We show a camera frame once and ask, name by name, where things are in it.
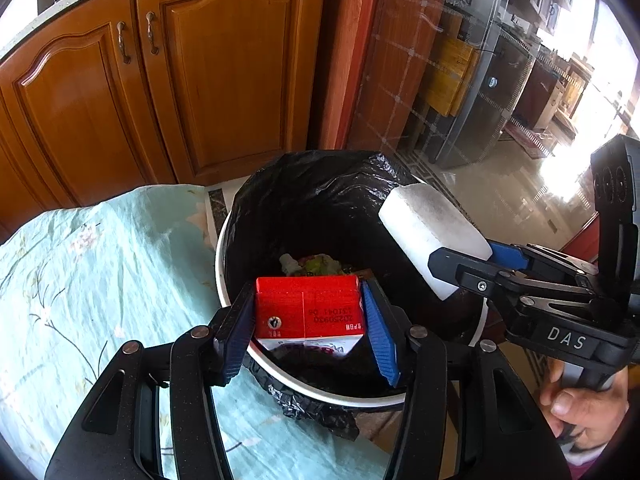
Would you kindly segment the pink right sleeve forearm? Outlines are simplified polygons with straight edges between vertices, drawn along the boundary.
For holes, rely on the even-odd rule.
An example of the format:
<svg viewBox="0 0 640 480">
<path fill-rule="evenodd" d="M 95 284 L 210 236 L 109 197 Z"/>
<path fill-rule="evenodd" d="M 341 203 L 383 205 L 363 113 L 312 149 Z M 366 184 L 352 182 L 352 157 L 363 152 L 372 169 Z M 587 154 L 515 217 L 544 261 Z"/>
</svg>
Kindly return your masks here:
<svg viewBox="0 0 640 480">
<path fill-rule="evenodd" d="M 578 480 L 585 474 L 607 446 L 606 443 L 603 443 L 595 448 L 585 448 L 583 450 L 578 448 L 575 442 L 562 444 L 561 450 L 570 470 L 570 478 Z"/>
</svg>

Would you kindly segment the right hand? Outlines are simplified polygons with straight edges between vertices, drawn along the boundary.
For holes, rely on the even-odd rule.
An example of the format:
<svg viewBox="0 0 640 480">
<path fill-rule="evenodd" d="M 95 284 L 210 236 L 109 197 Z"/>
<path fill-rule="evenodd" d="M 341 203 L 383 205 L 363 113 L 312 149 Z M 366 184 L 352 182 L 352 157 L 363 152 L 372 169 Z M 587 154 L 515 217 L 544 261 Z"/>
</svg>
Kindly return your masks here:
<svg viewBox="0 0 640 480">
<path fill-rule="evenodd" d="M 602 391 L 562 388 L 564 363 L 548 359 L 548 370 L 539 393 L 539 406 L 555 437 L 564 425 L 573 425 L 574 443 L 580 450 L 608 444 L 622 423 L 628 408 L 628 368 L 613 376 L 610 388 Z"/>
</svg>

